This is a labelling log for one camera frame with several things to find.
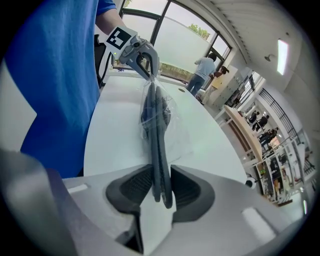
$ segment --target cable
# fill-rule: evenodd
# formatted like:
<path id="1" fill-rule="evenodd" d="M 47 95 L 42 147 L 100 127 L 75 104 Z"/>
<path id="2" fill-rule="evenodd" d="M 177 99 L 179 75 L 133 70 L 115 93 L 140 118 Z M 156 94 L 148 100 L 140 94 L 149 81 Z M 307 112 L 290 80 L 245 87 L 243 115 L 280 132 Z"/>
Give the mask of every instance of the cable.
<path id="1" fill-rule="evenodd" d="M 101 87 L 101 85 L 102 85 L 102 83 L 104 81 L 104 78 L 106 76 L 106 73 L 107 73 L 107 70 L 108 70 L 108 63 L 109 63 L 109 60 L 110 60 L 110 56 L 111 56 L 111 52 L 109 52 L 108 58 L 106 59 L 105 69 L 104 69 L 103 75 L 101 77 L 101 81 L 99 83 L 99 88 Z"/>

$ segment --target ceiling lamp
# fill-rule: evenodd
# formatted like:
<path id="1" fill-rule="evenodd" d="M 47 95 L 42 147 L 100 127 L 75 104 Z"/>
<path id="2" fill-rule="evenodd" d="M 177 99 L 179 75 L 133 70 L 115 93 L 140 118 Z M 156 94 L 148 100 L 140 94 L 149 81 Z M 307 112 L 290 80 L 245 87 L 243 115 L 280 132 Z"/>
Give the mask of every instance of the ceiling lamp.
<path id="1" fill-rule="evenodd" d="M 283 75 L 287 64 L 288 44 L 281 39 L 278 40 L 278 72 Z"/>

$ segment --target person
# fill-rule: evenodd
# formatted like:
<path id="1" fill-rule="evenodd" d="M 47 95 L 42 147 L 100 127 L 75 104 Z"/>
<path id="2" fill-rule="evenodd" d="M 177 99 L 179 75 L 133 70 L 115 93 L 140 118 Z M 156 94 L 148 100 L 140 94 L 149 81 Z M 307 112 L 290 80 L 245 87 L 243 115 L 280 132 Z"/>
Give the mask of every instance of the person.
<path id="1" fill-rule="evenodd" d="M 255 128 L 256 128 L 255 129 L 256 131 L 259 131 L 260 127 L 263 128 L 268 123 L 268 119 L 269 119 L 269 115 L 268 114 L 266 116 L 261 117 L 261 119 L 252 126 L 252 131 Z"/>
<path id="2" fill-rule="evenodd" d="M 266 131 L 259 139 L 261 146 L 264 146 L 267 143 L 270 143 L 274 137 L 277 136 L 279 128 L 271 129 Z"/>
<path id="3" fill-rule="evenodd" d="M 222 75 L 225 75 L 227 72 L 229 73 L 230 71 L 229 71 L 225 66 L 222 66 L 222 67 L 220 68 L 220 71 L 214 72 L 213 76 L 214 76 L 215 78 L 213 78 L 213 79 L 214 79 L 215 81 L 216 81 L 217 79 L 221 79 L 220 77 L 221 77 Z M 214 83 L 211 82 L 211 84 L 210 84 L 211 86 L 209 86 L 209 87 L 207 88 L 207 90 L 204 92 L 203 97 L 202 97 L 202 100 L 201 100 L 201 99 L 199 100 L 202 105 L 204 105 L 205 103 L 207 103 L 207 101 L 209 100 L 209 97 L 210 97 L 211 93 L 216 90 L 216 88 L 213 86 L 213 84 L 214 84 Z"/>
<path id="4" fill-rule="evenodd" d="M 62 178 L 84 166 L 89 124 L 100 96 L 95 24 L 125 26 L 112 0 L 46 0 L 19 28 L 5 53 L 7 69 L 36 112 L 21 152 Z"/>
<path id="5" fill-rule="evenodd" d="M 211 77 L 212 79 L 214 78 L 214 74 L 212 74 L 212 72 L 216 69 L 216 59 L 217 56 L 212 52 L 208 57 L 200 58 L 194 62 L 198 67 L 186 87 L 194 97 L 196 97 L 198 91 L 204 85 L 208 77 Z"/>
<path id="6" fill-rule="evenodd" d="M 250 118 L 248 119 L 248 121 L 250 122 L 250 124 L 253 124 L 256 120 L 257 120 L 257 116 L 260 115 L 259 111 L 253 111 L 252 115 L 250 116 Z"/>

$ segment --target blue jeans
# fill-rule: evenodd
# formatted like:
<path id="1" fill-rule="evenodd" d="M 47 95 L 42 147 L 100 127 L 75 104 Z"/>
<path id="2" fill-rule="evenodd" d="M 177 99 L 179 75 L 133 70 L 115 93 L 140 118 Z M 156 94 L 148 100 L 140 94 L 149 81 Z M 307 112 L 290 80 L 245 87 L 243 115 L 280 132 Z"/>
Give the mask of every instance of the blue jeans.
<path id="1" fill-rule="evenodd" d="M 201 89 L 201 87 L 204 85 L 205 80 L 198 76 L 197 74 L 193 74 L 193 76 L 190 79 L 190 82 L 188 83 L 186 89 L 193 95 L 196 96 L 197 92 Z"/>

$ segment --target person in black clothing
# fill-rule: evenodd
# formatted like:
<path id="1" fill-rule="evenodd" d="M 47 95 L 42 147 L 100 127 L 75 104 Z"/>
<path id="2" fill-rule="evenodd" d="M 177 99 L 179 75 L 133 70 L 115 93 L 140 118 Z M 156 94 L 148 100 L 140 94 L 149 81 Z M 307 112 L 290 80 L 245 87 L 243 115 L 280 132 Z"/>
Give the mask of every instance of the person in black clothing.
<path id="1" fill-rule="evenodd" d="M 253 111 L 253 113 L 251 114 L 250 118 L 248 119 L 248 121 L 250 122 L 250 124 L 253 124 L 256 120 L 257 120 L 257 116 L 260 115 L 259 111 Z"/>
<path id="2" fill-rule="evenodd" d="M 274 137 L 277 136 L 279 128 L 268 130 L 260 137 L 261 146 L 264 146 L 267 143 L 270 143 Z"/>
<path id="3" fill-rule="evenodd" d="M 256 131 L 259 131 L 260 127 L 264 127 L 268 123 L 269 115 L 261 117 L 261 119 L 258 121 L 259 125 L 255 123 L 252 127 L 252 131 L 255 129 Z"/>

